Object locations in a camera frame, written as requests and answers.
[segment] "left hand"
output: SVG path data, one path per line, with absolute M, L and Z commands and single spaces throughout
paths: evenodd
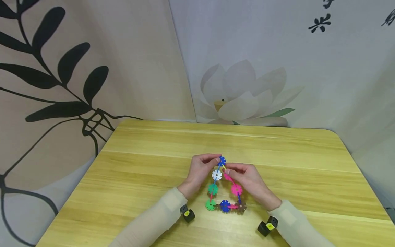
M 189 173 L 177 189 L 189 200 L 199 189 L 209 172 L 218 165 L 222 154 L 203 154 L 192 157 Z

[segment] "black wristband device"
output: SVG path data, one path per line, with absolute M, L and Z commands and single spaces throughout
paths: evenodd
M 278 225 L 278 220 L 274 218 L 273 216 L 270 216 L 269 219 L 267 220 L 267 223 L 261 222 L 258 226 L 258 231 L 263 235 L 267 236 L 269 233 L 276 229 Z
M 188 209 L 186 204 L 180 208 L 180 213 L 184 217 L 184 220 L 189 223 L 195 218 L 195 214 L 192 209 Z

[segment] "right hand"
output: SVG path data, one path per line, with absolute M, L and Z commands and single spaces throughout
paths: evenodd
M 254 165 L 242 163 L 226 163 L 226 174 L 238 181 L 252 197 L 267 211 L 278 208 L 282 201 L 269 190 Z

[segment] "leaf pattern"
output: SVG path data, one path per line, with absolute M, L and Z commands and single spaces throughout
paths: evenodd
M 69 83 L 74 68 L 85 53 L 89 50 L 90 44 L 85 42 L 73 47 L 66 52 L 58 63 L 58 75 L 61 82 L 65 85 Z
M 21 12 L 25 12 L 26 10 L 30 9 L 34 4 L 36 4 L 40 0 L 23 0 L 21 5 Z
M 108 67 L 100 66 L 94 69 L 88 76 L 84 85 L 84 97 L 89 105 L 92 105 L 92 100 L 102 88 L 105 79 L 107 78 L 107 75 Z
M 269 115 L 264 116 L 264 117 L 281 117 L 281 116 L 284 116 L 285 114 L 288 114 L 288 113 L 293 112 L 293 111 L 295 111 L 295 109 L 284 108 L 284 109 L 281 109 L 279 111 L 273 112 L 272 114 L 269 114 Z
M 55 33 L 65 14 L 64 8 L 55 7 L 45 15 L 32 41 L 32 47 L 37 53 L 40 53 L 43 45 Z
M 0 0 L 0 17 L 15 19 L 17 18 L 17 14 L 3 0 Z
M 59 85 L 56 78 L 30 67 L 16 64 L 0 64 L 0 69 L 13 73 L 28 84 L 41 89 L 50 89 Z
M 0 32 L 0 44 L 16 51 L 31 53 L 30 46 L 3 32 Z
M 25 120 L 26 122 L 36 122 L 57 117 L 76 117 L 91 109 L 86 103 L 80 101 L 57 102 L 30 114 Z

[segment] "hand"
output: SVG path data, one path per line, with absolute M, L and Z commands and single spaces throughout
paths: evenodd
M 254 165 L 241 163 L 227 163 L 226 174 L 238 181 L 252 197 L 267 211 L 278 208 L 282 201 L 269 190 Z
M 189 200 L 199 189 L 209 172 L 218 165 L 222 154 L 203 154 L 192 157 L 189 173 L 177 189 Z

